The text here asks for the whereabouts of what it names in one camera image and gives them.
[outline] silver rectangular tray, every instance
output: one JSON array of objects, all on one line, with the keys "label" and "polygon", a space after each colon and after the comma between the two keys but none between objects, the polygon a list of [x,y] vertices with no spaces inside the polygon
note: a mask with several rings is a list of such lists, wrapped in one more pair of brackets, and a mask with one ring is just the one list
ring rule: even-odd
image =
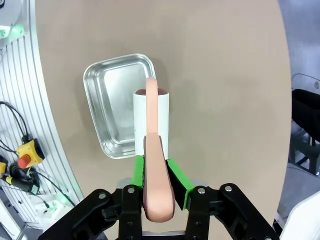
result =
[{"label": "silver rectangular tray", "polygon": [[135,155],[133,94],[155,78],[152,62],[130,54],[89,66],[83,83],[92,120],[103,152],[110,158]]}]

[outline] beige tabletop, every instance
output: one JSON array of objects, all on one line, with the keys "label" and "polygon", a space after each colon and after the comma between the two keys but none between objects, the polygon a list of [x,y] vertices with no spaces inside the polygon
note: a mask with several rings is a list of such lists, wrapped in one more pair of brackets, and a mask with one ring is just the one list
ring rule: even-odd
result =
[{"label": "beige tabletop", "polygon": [[[141,53],[170,93],[169,157],[212,188],[237,184],[269,223],[288,159],[290,64],[276,0],[41,0],[37,34],[63,149],[85,195],[131,177],[101,150],[85,95],[92,63]],[[184,230],[188,212],[145,231]],[[115,239],[116,226],[106,231]],[[211,218],[210,239],[230,239]]]}]

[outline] bolt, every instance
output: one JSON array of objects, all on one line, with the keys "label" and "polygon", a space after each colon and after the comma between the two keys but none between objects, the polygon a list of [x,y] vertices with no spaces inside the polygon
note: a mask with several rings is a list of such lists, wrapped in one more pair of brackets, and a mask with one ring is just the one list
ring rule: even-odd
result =
[{"label": "bolt", "polygon": [[135,189],[133,187],[128,188],[128,193],[133,194],[135,192]]},{"label": "bolt", "polygon": [[206,192],[206,190],[203,187],[200,187],[198,189],[198,193],[200,193],[200,194],[204,194],[205,192]]},{"label": "bolt", "polygon": [[230,186],[226,186],[225,188],[224,188],[227,192],[231,192],[232,191],[232,188],[230,187]]},{"label": "bolt", "polygon": [[99,199],[105,199],[107,197],[107,194],[104,192],[99,193]]}]

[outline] ribbed metal surface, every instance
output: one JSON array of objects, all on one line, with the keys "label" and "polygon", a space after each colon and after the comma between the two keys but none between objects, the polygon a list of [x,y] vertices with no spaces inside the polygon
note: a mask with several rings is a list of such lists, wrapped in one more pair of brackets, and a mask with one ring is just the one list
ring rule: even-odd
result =
[{"label": "ribbed metal surface", "polygon": [[[0,99],[13,105],[24,117],[29,132],[38,138],[45,160],[36,166],[37,171],[48,176],[70,198],[78,203],[83,195],[63,151],[51,113],[41,68],[35,22],[35,1],[28,1],[29,32],[22,38],[2,48],[0,57]],[[21,132],[12,113],[0,107],[0,139],[12,149],[21,145]],[[10,163],[17,157],[0,149]],[[41,194],[59,193],[52,184],[40,177]],[[21,218],[37,227],[38,219],[29,196],[25,192],[4,188]]]}]

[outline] gray floor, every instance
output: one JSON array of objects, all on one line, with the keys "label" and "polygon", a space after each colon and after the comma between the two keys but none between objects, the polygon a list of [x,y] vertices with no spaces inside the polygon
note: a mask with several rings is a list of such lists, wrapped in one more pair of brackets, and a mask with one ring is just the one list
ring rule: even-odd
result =
[{"label": "gray floor", "polygon": [[[319,0],[279,0],[290,55],[291,75],[302,73],[320,79]],[[296,75],[293,89],[320,94],[320,82]],[[292,132],[298,127],[292,123]],[[278,212],[285,220],[292,208],[320,191],[320,178],[288,164]]]}]

